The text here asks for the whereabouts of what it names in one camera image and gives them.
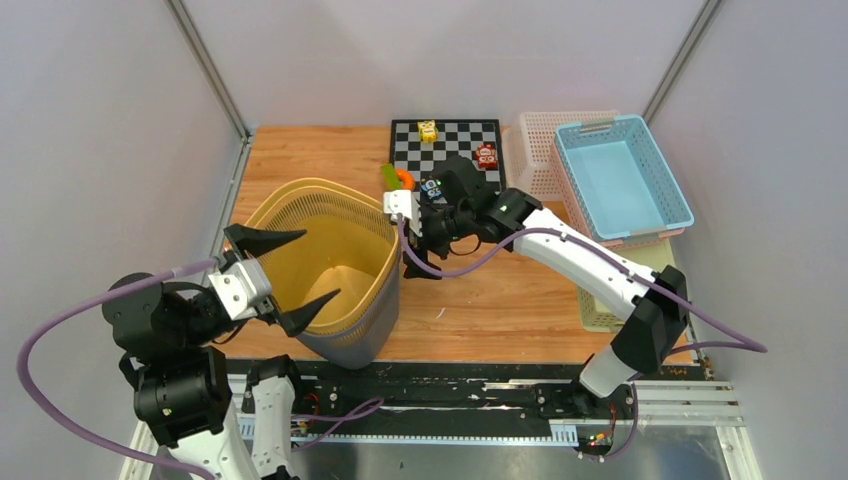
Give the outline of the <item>large white plastic basket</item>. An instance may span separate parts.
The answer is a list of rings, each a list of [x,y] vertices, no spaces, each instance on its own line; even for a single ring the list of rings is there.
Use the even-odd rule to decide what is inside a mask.
[[[618,110],[520,113],[503,133],[506,185],[543,202],[561,201],[562,188],[550,163],[555,129],[563,124],[591,123],[619,114]]]

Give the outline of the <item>yellow slatted laundry bin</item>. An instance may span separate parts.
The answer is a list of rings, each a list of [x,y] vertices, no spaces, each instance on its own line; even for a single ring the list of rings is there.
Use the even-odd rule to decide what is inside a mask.
[[[259,260],[283,311],[339,291],[306,328],[310,334],[330,335],[353,326],[398,263],[396,227],[382,203],[326,179],[302,178],[279,187],[246,225],[306,232]]]

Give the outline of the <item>grey and yellow laundry bin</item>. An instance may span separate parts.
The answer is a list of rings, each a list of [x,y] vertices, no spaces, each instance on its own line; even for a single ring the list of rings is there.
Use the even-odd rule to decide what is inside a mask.
[[[321,317],[338,320],[357,305],[374,278],[349,266],[334,267],[322,273],[314,287],[322,290],[336,287],[341,292],[321,310]],[[339,331],[318,333],[311,325],[297,337],[309,350],[349,369],[371,364],[386,344],[400,313],[399,263],[393,261],[387,277],[376,291],[373,301],[355,321]]]

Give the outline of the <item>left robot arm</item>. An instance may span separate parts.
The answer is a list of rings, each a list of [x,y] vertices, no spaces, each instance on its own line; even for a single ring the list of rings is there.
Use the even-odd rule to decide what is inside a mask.
[[[132,273],[110,288],[102,306],[119,368],[134,395],[134,411],[159,446],[188,464],[193,476],[216,479],[291,479],[292,413],[306,400],[298,367],[287,355],[254,363],[246,390],[255,404],[253,442],[246,445],[218,337],[249,320],[303,333],[328,303],[321,295],[289,311],[272,294],[260,257],[300,237],[297,230],[226,228],[230,249],[206,268],[207,281],[173,281]]]

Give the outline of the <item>pink plastic basket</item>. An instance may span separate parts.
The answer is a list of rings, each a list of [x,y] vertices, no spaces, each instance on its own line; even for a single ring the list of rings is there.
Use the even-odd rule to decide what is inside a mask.
[[[672,229],[672,230],[656,230],[656,231],[644,231],[639,232],[637,235],[630,235],[618,239],[613,240],[603,240],[599,241],[599,244],[611,249],[611,250],[620,250],[627,248],[635,248],[639,246],[645,245],[653,245],[660,243],[670,237],[680,235],[685,231],[684,228]]]

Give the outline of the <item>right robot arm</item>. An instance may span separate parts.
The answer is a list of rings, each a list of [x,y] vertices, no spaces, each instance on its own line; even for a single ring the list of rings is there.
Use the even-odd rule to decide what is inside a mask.
[[[673,266],[657,271],[627,260],[571,228],[535,197],[496,188],[473,162],[454,155],[434,170],[442,203],[419,203],[406,189],[387,191],[383,209],[397,226],[409,278],[447,278],[428,261],[446,258],[452,242],[475,236],[494,250],[523,255],[600,299],[624,324],[582,367],[571,403],[596,417],[623,383],[655,373],[689,324],[686,279]]]

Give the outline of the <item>light blue plastic basket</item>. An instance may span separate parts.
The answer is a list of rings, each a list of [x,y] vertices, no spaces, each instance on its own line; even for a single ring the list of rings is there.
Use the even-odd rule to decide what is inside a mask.
[[[551,155],[575,228],[598,243],[644,231],[687,229],[695,223],[639,115],[560,125]]]

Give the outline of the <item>green plastic basket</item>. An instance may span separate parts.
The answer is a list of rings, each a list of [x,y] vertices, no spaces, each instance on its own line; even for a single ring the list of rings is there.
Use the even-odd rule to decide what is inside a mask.
[[[661,272],[667,265],[676,267],[671,242],[668,239],[653,244],[615,249],[614,252],[628,261],[646,265],[657,272]],[[577,301],[581,325],[589,332],[616,333],[625,323],[604,303],[580,287],[577,288]]]

